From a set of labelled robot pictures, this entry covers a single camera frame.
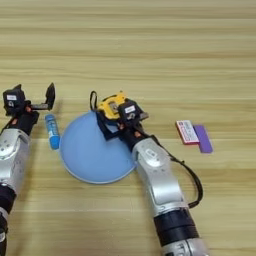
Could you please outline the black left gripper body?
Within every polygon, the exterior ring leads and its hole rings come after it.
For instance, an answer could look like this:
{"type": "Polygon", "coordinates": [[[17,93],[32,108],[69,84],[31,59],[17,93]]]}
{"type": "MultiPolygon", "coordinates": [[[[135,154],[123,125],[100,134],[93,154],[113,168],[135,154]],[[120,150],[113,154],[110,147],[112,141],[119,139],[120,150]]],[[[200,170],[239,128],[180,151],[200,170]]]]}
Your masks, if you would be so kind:
{"type": "Polygon", "coordinates": [[[40,110],[47,110],[47,105],[45,103],[32,104],[30,101],[26,101],[24,108],[11,117],[10,121],[6,125],[6,128],[18,129],[27,135],[30,135],[33,126],[39,119],[40,110]]]}

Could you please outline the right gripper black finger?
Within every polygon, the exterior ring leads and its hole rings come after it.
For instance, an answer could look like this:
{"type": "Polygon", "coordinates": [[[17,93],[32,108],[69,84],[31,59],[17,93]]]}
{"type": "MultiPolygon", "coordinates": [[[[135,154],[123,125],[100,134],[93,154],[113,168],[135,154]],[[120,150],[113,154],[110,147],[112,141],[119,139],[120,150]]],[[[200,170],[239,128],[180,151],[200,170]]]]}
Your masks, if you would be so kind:
{"type": "Polygon", "coordinates": [[[97,124],[98,124],[98,126],[99,126],[99,128],[100,128],[100,130],[101,130],[101,132],[104,135],[104,138],[106,140],[111,140],[113,138],[116,138],[116,137],[120,136],[120,131],[119,130],[113,132],[108,128],[107,119],[103,115],[102,111],[97,111],[96,112],[96,118],[97,118],[97,124]]]}
{"type": "Polygon", "coordinates": [[[133,101],[133,105],[135,107],[136,115],[140,115],[141,113],[144,113],[143,109],[140,107],[140,105],[136,101],[133,101]]]}

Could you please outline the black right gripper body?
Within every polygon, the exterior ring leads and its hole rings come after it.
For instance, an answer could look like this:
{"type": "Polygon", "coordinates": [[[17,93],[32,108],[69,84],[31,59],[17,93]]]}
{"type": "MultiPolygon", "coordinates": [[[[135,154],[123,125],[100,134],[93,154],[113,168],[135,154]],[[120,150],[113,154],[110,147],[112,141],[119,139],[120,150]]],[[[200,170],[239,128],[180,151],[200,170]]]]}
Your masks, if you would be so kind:
{"type": "Polygon", "coordinates": [[[110,117],[111,123],[117,128],[110,135],[110,138],[119,138],[129,150],[132,150],[138,142],[148,137],[141,125],[141,122],[149,117],[146,112],[114,113],[110,117]]]}

